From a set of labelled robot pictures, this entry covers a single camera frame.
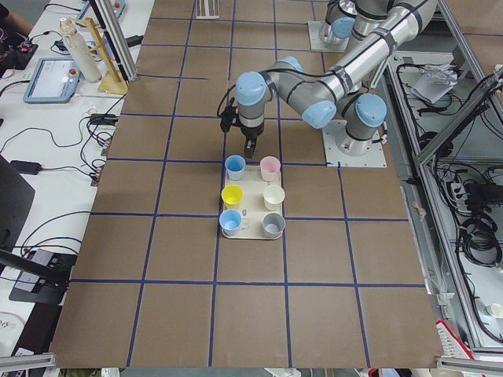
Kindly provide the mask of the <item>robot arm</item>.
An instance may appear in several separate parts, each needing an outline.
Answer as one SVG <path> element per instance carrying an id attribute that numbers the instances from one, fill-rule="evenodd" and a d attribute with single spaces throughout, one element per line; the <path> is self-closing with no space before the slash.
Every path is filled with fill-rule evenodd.
<path id="1" fill-rule="evenodd" d="M 435 1 L 331 1 L 324 29 L 346 40 L 347 48 L 325 74 L 310 81 L 297 59 L 286 57 L 264 71 L 238 77 L 237 125 L 246 137 L 245 156 L 253 156 L 263 132 L 267 102 L 279 97 L 312 127 L 326 126 L 336 114 L 336 103 L 401 44 L 420 34 L 436 6 Z"/>
<path id="2" fill-rule="evenodd" d="M 363 23 L 385 20 L 388 8 L 387 1 L 329 1 L 320 36 L 328 44 L 345 42 L 357 20 Z"/>

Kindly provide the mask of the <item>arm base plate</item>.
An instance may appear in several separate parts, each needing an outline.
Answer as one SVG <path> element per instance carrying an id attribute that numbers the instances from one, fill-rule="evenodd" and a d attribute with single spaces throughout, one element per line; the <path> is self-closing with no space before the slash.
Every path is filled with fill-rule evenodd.
<path id="1" fill-rule="evenodd" d="M 322 132 L 327 167 L 386 168 L 378 128 L 372 139 L 357 141 L 347 134 L 346 120 L 333 120 Z"/>
<path id="2" fill-rule="evenodd" d="M 324 21 L 309 21 L 307 23 L 310 49 L 317 52 L 344 53 L 349 38 L 336 38 L 331 42 L 327 42 L 325 40 L 324 26 Z"/>

